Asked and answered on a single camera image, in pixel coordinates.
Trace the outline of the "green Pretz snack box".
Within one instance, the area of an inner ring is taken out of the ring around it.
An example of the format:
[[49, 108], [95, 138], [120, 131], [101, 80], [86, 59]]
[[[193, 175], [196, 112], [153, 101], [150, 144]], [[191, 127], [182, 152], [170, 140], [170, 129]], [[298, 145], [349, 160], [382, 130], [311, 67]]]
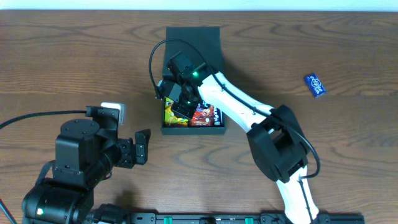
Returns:
[[164, 100], [164, 125], [168, 127], [187, 127], [189, 120], [177, 117], [172, 111], [172, 105], [174, 101], [167, 97], [164, 98]]

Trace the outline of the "black gift box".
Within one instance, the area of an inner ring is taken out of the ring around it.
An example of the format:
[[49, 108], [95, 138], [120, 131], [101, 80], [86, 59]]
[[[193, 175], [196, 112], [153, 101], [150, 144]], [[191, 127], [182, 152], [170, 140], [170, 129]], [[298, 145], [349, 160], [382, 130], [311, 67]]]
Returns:
[[[166, 64], [178, 52], [183, 52], [195, 65], [202, 64], [203, 60], [195, 52], [195, 49], [198, 49], [203, 54], [214, 71], [224, 71], [219, 27], [167, 27], [166, 39], [169, 41], [165, 44], [162, 71], [164, 78], [172, 77]], [[224, 134], [226, 131], [225, 114], [223, 113], [222, 126], [191, 127], [188, 122], [187, 127], [168, 127], [163, 122], [161, 131], [164, 135]]]

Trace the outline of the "red Hello Panda box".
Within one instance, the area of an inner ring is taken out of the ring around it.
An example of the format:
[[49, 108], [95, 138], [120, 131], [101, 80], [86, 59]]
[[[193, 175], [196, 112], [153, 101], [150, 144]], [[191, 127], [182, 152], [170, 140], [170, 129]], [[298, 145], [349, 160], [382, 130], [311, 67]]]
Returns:
[[207, 108], [197, 106], [192, 119], [189, 121], [189, 126], [214, 126], [214, 106], [209, 105]]

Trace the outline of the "blue Dairy Milk bar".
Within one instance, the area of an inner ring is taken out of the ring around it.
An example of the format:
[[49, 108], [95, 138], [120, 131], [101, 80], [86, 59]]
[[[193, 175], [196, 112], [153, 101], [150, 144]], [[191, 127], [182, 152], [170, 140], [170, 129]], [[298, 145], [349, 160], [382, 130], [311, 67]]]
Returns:
[[217, 107], [214, 107], [213, 119], [214, 119], [214, 126], [222, 126], [223, 125], [223, 113]]

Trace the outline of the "blue Eclipse candy pack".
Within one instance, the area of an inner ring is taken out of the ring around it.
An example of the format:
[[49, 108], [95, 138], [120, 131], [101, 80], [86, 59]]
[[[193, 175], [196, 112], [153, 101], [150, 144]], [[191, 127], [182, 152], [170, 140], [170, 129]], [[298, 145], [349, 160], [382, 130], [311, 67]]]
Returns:
[[325, 87], [315, 73], [305, 76], [303, 80], [314, 98], [318, 98], [326, 94]]

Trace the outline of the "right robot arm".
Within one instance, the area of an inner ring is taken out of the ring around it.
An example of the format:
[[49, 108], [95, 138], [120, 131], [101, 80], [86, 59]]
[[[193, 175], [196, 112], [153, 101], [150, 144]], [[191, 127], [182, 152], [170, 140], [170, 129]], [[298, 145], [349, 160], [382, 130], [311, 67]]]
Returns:
[[182, 52], [166, 63], [171, 73], [157, 85], [161, 96], [173, 100], [172, 111], [192, 119], [197, 106], [221, 110], [246, 133], [259, 170], [278, 186], [285, 216], [292, 223], [314, 223], [319, 209], [308, 186], [308, 153], [315, 150], [303, 135], [293, 111], [261, 103], [235, 87], [208, 62], [194, 65]]

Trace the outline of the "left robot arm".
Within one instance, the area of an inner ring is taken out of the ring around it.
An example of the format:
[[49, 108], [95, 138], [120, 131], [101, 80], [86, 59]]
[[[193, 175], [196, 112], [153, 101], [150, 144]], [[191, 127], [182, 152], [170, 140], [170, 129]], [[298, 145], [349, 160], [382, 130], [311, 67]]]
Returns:
[[87, 106], [84, 119], [63, 123], [55, 159], [46, 163], [22, 201], [23, 223], [83, 223], [94, 204], [94, 189], [113, 167], [131, 169], [148, 160], [151, 131], [118, 137], [119, 108]]

